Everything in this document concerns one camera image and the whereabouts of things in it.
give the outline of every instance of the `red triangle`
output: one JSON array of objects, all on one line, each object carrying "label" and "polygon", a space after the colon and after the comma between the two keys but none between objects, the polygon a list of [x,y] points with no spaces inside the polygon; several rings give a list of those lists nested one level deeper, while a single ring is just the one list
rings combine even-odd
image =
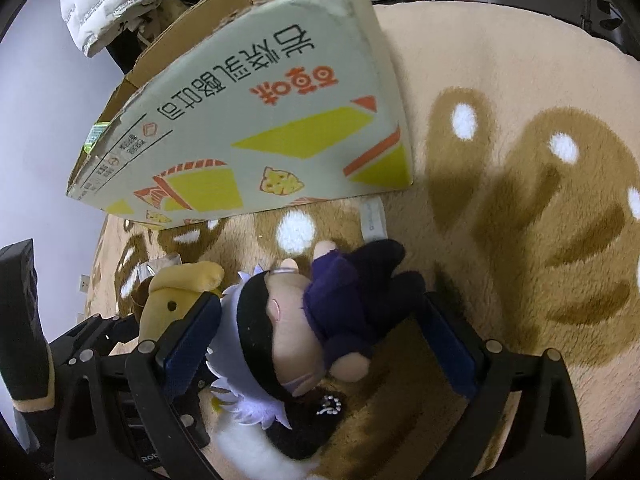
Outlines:
[{"label": "red triangle", "polygon": [[371,110],[372,112],[377,112],[378,107],[376,106],[376,98],[373,95],[367,95],[364,97],[359,97],[358,99],[352,99],[352,103],[362,106],[367,110]]}]

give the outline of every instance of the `doll head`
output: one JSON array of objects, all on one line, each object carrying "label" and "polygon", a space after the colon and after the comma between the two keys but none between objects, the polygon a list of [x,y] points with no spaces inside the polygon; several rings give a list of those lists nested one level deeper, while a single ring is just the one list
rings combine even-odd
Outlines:
[{"label": "doll head", "polygon": [[258,266],[253,276],[240,273],[242,283],[225,291],[207,355],[223,407],[239,422],[264,428],[273,420],[289,427],[284,403],[324,376],[322,347],[302,309],[309,280],[292,260],[286,263],[268,272]]}]

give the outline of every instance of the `purple shirt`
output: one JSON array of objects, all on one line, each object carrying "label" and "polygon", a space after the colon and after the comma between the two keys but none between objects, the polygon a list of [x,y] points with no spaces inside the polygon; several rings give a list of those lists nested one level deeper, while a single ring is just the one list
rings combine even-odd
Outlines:
[{"label": "purple shirt", "polygon": [[334,250],[315,259],[311,272],[312,281],[303,296],[303,309],[309,326],[322,344],[326,369],[352,352],[371,358],[378,338],[367,322],[356,268]]}]

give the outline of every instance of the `doll face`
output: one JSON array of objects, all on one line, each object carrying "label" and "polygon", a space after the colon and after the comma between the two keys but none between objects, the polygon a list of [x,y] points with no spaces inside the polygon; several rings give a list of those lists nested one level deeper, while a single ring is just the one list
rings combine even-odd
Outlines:
[{"label": "doll face", "polygon": [[273,323],[273,365],[280,384],[301,396],[324,377],[322,345],[306,322],[302,296],[310,280],[297,269],[277,269],[265,278],[267,312]]}]

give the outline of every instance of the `yellow plush toy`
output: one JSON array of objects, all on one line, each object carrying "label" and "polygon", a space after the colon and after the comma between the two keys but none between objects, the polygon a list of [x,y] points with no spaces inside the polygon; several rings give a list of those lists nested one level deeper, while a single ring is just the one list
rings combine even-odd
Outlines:
[{"label": "yellow plush toy", "polygon": [[175,320],[182,319],[203,292],[217,290],[225,271],[214,262],[182,264],[160,269],[132,295],[140,322],[139,341],[157,341]]}]

